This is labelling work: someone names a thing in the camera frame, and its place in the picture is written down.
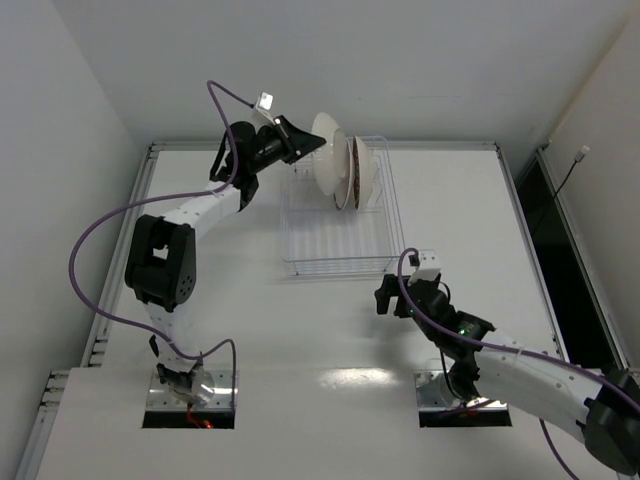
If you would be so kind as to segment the floral pattern plate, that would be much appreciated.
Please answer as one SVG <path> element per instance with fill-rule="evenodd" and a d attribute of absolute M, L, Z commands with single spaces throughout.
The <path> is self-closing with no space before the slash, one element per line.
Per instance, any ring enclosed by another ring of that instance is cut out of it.
<path fill-rule="evenodd" d="M 312 153 L 312 169 L 321 192 L 333 195 L 349 170 L 349 151 L 344 130 L 327 113 L 316 115 L 312 134 L 326 143 Z"/>
<path fill-rule="evenodd" d="M 352 156 L 354 160 L 354 204 L 357 210 L 364 209 L 373 193 L 374 163 L 372 155 L 364 140 L 355 136 L 352 141 Z"/>

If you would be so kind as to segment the orange sunburst plate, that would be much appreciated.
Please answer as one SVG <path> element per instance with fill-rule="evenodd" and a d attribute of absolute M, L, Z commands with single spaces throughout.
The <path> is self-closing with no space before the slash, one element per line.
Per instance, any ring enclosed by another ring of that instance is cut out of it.
<path fill-rule="evenodd" d="M 345 210 L 354 194 L 354 182 L 356 176 L 355 165 L 355 140 L 347 137 L 344 130 L 339 128 L 336 132 L 338 147 L 337 160 L 340 166 L 346 165 L 346 174 L 340 179 L 333 194 L 334 206 L 337 210 Z"/>

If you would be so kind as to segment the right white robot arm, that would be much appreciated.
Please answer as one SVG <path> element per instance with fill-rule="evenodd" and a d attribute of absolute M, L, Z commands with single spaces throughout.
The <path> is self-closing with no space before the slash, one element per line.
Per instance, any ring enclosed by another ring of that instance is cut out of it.
<path fill-rule="evenodd" d="M 418 386 L 437 412 L 477 398 L 501 401 L 565 431 L 619 474 L 638 474 L 639 386 L 629 370 L 596 374 L 529 352 L 490 322 L 456 309 L 437 280 L 387 274 L 374 298 L 378 314 L 412 319 L 452 360 L 447 372 Z"/>

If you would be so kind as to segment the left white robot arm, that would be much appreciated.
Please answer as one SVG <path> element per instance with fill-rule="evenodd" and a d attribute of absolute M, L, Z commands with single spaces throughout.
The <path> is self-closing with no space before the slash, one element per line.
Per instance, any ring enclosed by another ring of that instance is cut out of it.
<path fill-rule="evenodd" d="M 137 219 L 125 283 L 150 317 L 159 380 L 181 400 L 195 404 L 214 393 L 185 307 L 196 286 L 198 241 L 252 201 L 261 171 L 277 162 L 291 165 L 327 144 L 283 116 L 261 127 L 235 122 L 222 137 L 203 195 Z"/>

